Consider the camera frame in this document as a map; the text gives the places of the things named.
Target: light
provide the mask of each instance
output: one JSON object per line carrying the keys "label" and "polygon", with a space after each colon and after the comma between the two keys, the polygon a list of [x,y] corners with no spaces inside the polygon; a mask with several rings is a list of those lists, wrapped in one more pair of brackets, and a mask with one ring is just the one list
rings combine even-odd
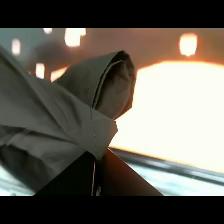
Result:
{"label": "light", "polygon": [[43,29],[44,29],[44,32],[45,32],[46,34],[51,34],[52,31],[53,31],[52,28],[43,28]]}
{"label": "light", "polygon": [[66,69],[67,69],[67,67],[53,71],[51,73],[51,82],[59,79],[65,73]]}
{"label": "light", "polygon": [[163,62],[138,71],[111,147],[224,173],[224,66]]}
{"label": "light", "polygon": [[69,47],[80,46],[81,36],[86,35],[85,28],[66,28],[65,29],[65,43]]}
{"label": "light", "polygon": [[12,40],[12,54],[15,56],[20,55],[20,51],[21,51],[21,43],[19,41],[19,39],[13,39]]}
{"label": "light", "polygon": [[183,34],[180,38],[180,53],[185,56],[194,55],[197,49],[197,35],[194,33]]}
{"label": "light", "polygon": [[42,63],[36,64],[36,77],[44,79],[45,66]]}

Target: folded umbrella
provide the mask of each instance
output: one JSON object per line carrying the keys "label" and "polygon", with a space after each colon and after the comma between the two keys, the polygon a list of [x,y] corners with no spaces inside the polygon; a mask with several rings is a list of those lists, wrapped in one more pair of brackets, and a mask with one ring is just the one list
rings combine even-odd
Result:
{"label": "folded umbrella", "polygon": [[135,72],[119,52],[71,66],[51,83],[0,48],[0,79],[0,161],[38,191],[84,152],[103,157],[114,119],[131,107]]}

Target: dark gray cloth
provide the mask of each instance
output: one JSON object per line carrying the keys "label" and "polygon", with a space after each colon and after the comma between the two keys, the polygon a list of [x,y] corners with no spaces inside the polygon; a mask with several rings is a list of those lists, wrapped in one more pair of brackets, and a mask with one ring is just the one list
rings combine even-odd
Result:
{"label": "dark gray cloth", "polygon": [[131,107],[135,72],[125,52],[71,66],[55,83],[0,48],[0,161],[39,190],[85,151],[100,160]]}

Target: gray fabric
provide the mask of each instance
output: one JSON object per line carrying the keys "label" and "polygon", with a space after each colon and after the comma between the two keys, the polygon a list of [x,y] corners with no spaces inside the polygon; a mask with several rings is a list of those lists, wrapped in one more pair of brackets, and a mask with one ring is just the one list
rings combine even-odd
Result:
{"label": "gray fabric", "polygon": [[[68,75],[74,68],[71,67],[63,77],[64,82],[61,79],[50,83],[29,75],[0,48],[0,160],[34,190],[43,187],[85,151],[96,159],[103,157],[117,131],[111,118],[130,108],[135,83],[130,59],[131,72],[118,59],[123,70],[119,68],[117,74],[125,74],[128,93],[123,94],[123,102],[118,100],[122,106],[116,110],[106,94],[101,99],[101,94],[96,93],[102,74],[118,54],[76,65],[78,70]],[[101,99],[100,106],[96,94]]]}

